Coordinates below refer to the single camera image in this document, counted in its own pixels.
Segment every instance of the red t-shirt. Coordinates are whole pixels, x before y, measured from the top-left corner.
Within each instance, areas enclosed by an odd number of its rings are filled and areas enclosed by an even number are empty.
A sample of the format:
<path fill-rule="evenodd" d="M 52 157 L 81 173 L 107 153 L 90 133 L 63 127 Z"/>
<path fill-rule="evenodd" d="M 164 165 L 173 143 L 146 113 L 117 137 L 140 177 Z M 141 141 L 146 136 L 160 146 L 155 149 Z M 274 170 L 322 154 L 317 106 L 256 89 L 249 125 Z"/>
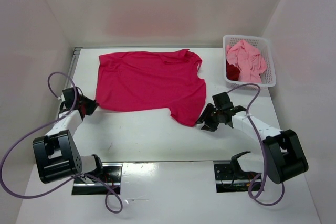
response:
<path fill-rule="evenodd" d="M 205 104 L 202 60 L 177 52 L 116 52 L 99 56 L 96 100 L 114 111 L 169 108 L 179 123 L 194 126 Z"/>

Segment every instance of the t-shirt sleeve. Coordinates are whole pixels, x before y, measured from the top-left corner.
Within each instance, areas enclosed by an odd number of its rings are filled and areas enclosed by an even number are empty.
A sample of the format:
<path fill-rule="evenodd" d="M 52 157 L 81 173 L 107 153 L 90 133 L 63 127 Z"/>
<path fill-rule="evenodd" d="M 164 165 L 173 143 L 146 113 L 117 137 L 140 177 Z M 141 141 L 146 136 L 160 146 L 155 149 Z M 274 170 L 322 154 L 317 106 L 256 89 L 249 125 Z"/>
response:
<path fill-rule="evenodd" d="M 205 97 L 206 90 L 203 83 L 195 93 L 170 104 L 168 106 L 171 111 L 170 116 L 185 126 L 195 126 L 205 105 Z"/>

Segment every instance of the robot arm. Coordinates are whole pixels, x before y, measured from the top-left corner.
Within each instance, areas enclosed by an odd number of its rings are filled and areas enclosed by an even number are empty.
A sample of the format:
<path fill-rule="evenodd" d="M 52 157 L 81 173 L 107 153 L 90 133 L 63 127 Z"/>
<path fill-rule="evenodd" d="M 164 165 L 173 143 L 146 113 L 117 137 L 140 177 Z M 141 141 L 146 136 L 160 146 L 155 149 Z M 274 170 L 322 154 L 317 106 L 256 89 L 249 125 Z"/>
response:
<path fill-rule="evenodd" d="M 78 90 L 77 97 L 74 110 L 58 121 L 45 136 L 33 141 L 39 177 L 45 184 L 82 173 L 102 173 L 100 158 L 97 155 L 80 156 L 72 139 L 84 117 L 92 115 L 98 106 L 96 101 L 80 95 Z M 59 118 L 70 110 L 73 102 L 74 89 L 63 90 Z"/>
<path fill-rule="evenodd" d="M 243 131 L 253 140 L 259 142 L 248 115 L 242 106 L 233 106 L 226 92 L 213 96 L 213 106 L 209 103 L 197 124 L 204 123 L 202 130 L 216 131 L 220 123 L 228 124 Z M 308 170 L 308 163 L 300 145 L 298 136 L 292 130 L 282 131 L 274 128 L 252 115 L 258 133 L 263 140 L 267 160 L 267 175 L 276 184 L 280 184 Z M 240 172 L 264 172 L 261 155 L 242 152 L 232 157 L 231 166 L 235 174 Z"/>

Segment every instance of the cable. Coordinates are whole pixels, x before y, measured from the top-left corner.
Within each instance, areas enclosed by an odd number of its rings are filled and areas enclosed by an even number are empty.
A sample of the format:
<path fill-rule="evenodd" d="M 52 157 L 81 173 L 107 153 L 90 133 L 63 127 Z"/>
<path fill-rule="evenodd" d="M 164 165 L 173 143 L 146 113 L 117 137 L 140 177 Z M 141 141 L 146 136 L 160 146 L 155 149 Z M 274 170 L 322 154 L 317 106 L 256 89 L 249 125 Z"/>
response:
<path fill-rule="evenodd" d="M 252 125 L 252 128 L 254 129 L 254 131 L 256 132 L 256 135 L 258 137 L 258 141 L 259 141 L 259 144 L 260 144 L 260 147 L 261 147 L 261 152 L 262 152 L 262 158 L 264 160 L 264 174 L 263 174 L 263 179 L 261 181 L 261 185 L 260 185 L 260 189 L 259 191 L 257 192 L 256 195 L 253 195 L 252 194 L 252 189 L 253 187 L 255 187 L 257 185 L 256 180 L 261 176 L 260 173 L 258 173 L 252 180 L 251 180 L 251 183 L 248 187 L 248 196 L 255 200 L 257 203 L 263 205 L 263 206 L 274 206 L 276 205 L 277 203 L 279 203 L 282 198 L 284 197 L 285 195 L 285 185 L 283 183 L 281 183 L 281 186 L 282 186 L 282 193 L 279 197 L 279 199 L 273 203 L 263 203 L 263 202 L 260 202 L 259 200 L 257 200 L 257 198 L 261 195 L 261 193 L 264 191 L 264 187 L 265 187 L 265 183 L 266 183 L 266 178 L 267 178 L 267 159 L 266 159 L 266 152 L 265 152 L 265 148 L 264 148 L 264 144 L 262 143 L 262 139 L 259 135 L 259 132 L 258 132 L 258 129 L 256 127 L 256 125 L 254 124 L 252 118 L 249 116 L 249 109 L 251 108 L 251 105 L 253 104 L 253 102 L 257 99 L 257 97 L 259 96 L 260 92 L 261 92 L 261 88 L 259 85 L 255 84 L 255 83 L 247 83 L 247 84 L 242 84 L 242 85 L 239 85 L 231 90 L 229 90 L 227 93 L 229 94 L 230 92 L 236 90 L 236 89 L 239 89 L 243 86 L 256 86 L 258 88 L 258 91 L 256 93 L 256 95 L 252 98 L 252 100 L 250 101 L 250 103 L 248 104 L 247 108 L 246 108 L 246 115 L 247 115 L 247 118 L 248 120 L 250 121 L 250 124 Z"/>
<path fill-rule="evenodd" d="M 76 89 L 75 89 L 75 88 L 76 88 L 76 85 L 75 85 L 75 83 L 73 82 L 73 80 L 72 80 L 68 75 L 66 75 L 65 73 L 62 73 L 62 72 L 53 72 L 53 73 L 51 73 L 51 74 L 48 76 L 48 88 L 49 88 L 49 90 L 51 91 L 51 93 L 52 93 L 57 99 L 59 99 L 59 96 L 56 95 L 56 94 L 54 93 L 54 91 L 52 90 L 52 88 L 51 88 L 51 86 L 50 86 L 50 78 L 51 78 L 53 75 L 55 75 L 55 74 L 60 74 L 60 75 L 62 75 L 62 76 L 65 76 L 66 78 L 68 78 L 68 80 L 71 82 L 71 84 L 72 84 L 72 86 L 73 86 L 73 88 L 74 88 L 75 98 L 74 98 L 74 100 L 73 100 L 73 104 L 72 104 L 70 110 L 69 110 L 64 116 L 61 116 L 60 118 L 58 118 L 58 119 L 56 119 L 56 120 L 53 120 L 53 121 L 51 121 L 51 122 L 49 122 L 49 123 L 46 123 L 46 124 L 44 124 L 44 125 L 42 125 L 42 126 L 36 128 L 36 129 L 34 129 L 34 130 L 28 132 L 28 133 L 25 134 L 23 137 L 21 137 L 19 140 L 17 140 L 17 141 L 16 141 L 16 142 L 15 142 L 15 143 L 14 143 L 8 150 L 7 150 L 7 152 L 6 152 L 5 155 L 3 156 L 3 158 L 2 158 L 2 160 L 1 160 L 1 162 L 0 162 L 0 185 L 2 186 L 2 188 L 3 188 L 8 194 L 10 194 L 10 195 L 12 195 L 12 196 L 14 196 L 14 197 L 16 197 L 16 198 L 20 198 L 20 199 L 36 199 L 36 198 L 39 198 L 39 197 L 48 195 L 48 194 L 52 193 L 53 191 L 57 190 L 58 188 L 62 187 L 62 186 L 65 185 L 66 183 L 70 182 L 71 180 L 73 180 L 73 179 L 75 179 L 75 178 L 77 178 L 77 177 L 82 176 L 82 174 L 77 174 L 77 175 L 71 177 L 70 179 L 64 181 L 63 183 L 59 184 L 59 185 L 56 186 L 55 188 L 53 188 L 53 189 L 51 189 L 51 190 L 49 190 L 49 191 L 47 191 L 47 192 L 45 192 L 45 193 L 38 194 L 38 195 L 32 195 L 32 196 L 20 195 L 20 194 L 17 194 L 17 193 L 15 193 L 15 192 L 11 191 L 11 190 L 6 186 L 6 184 L 5 184 L 4 180 L 3 180 L 3 174 L 2 174 L 2 172 L 3 172 L 4 164 L 5 164 L 6 159 L 7 159 L 8 156 L 9 156 L 9 154 L 11 153 L 11 151 L 12 151 L 12 150 L 13 150 L 19 143 L 21 143 L 24 139 L 26 139 L 26 138 L 29 137 L 30 135 L 34 134 L 35 132 L 37 132 L 37 131 L 39 131 L 39 130 L 41 130 L 41 129 L 43 129 L 43 128 L 45 128 L 45 127 L 51 125 L 51 124 L 54 124 L 54 123 L 56 123 L 56 122 L 58 122 L 58 121 L 64 119 L 66 116 L 68 116 L 68 115 L 73 111 L 73 109 L 74 109 L 75 106 L 76 106 L 76 101 L 77 101 L 77 92 L 76 92 Z M 100 182 L 104 187 L 106 187 L 106 189 L 108 190 L 108 193 L 107 193 L 107 195 L 106 195 L 106 197 L 105 197 L 105 205 L 106 205 L 106 208 L 107 208 L 110 212 L 112 212 L 112 213 L 115 213 L 115 214 L 120 213 L 120 212 L 122 211 L 123 204 L 122 204 L 122 201 L 121 201 L 120 197 L 116 194 L 116 192 L 114 192 L 114 190 L 113 190 L 112 188 L 110 188 L 108 185 L 106 185 L 106 184 L 105 184 L 104 182 L 102 182 L 100 179 L 98 179 L 98 178 L 96 178 L 96 177 L 94 177 L 94 176 L 92 176 L 92 175 L 90 175 L 90 174 L 85 174 L 85 176 L 88 176 L 88 177 L 90 177 L 90 178 L 96 179 L 96 180 L 97 180 L 98 182 Z M 112 209 L 108 206 L 108 204 L 107 204 L 107 197 L 108 197 L 110 194 L 115 195 L 116 198 L 118 199 L 118 201 L 120 202 L 120 210 L 118 210 L 118 211 L 114 211 L 114 210 L 112 210 Z"/>
<path fill-rule="evenodd" d="M 77 88 L 77 90 L 80 91 L 80 93 L 82 94 L 82 96 L 84 96 L 84 95 L 83 95 L 83 91 L 82 91 L 82 89 L 81 89 L 80 87 L 76 87 L 76 88 Z"/>
<path fill-rule="evenodd" d="M 225 186 L 224 186 L 224 184 L 223 184 L 223 178 L 222 178 L 222 176 L 221 176 L 220 174 L 219 174 L 219 178 L 221 179 L 220 182 L 222 182 L 222 187 L 223 187 L 224 189 L 230 189 L 230 190 L 233 190 L 231 187 L 232 187 L 232 185 L 233 185 L 233 183 L 234 183 L 234 181 L 235 181 L 235 173 L 233 173 L 231 184 L 230 184 L 228 187 L 225 187 Z"/>

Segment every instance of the pink cloth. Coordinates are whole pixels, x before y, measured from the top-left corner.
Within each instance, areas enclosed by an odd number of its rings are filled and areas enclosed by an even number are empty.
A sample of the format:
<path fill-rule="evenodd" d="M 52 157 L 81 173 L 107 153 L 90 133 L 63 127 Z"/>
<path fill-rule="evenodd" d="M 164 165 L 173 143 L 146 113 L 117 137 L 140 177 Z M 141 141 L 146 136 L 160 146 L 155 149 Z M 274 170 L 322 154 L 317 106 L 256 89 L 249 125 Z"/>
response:
<path fill-rule="evenodd" d="M 205 104 L 202 60 L 177 52 L 116 52 L 99 56 L 96 100 L 114 111 L 169 108 L 179 123 L 194 126 Z"/>
<path fill-rule="evenodd" d="M 240 69 L 238 81 L 262 83 L 260 74 L 265 72 L 267 65 L 260 50 L 244 40 L 233 47 L 225 48 L 226 60 Z"/>

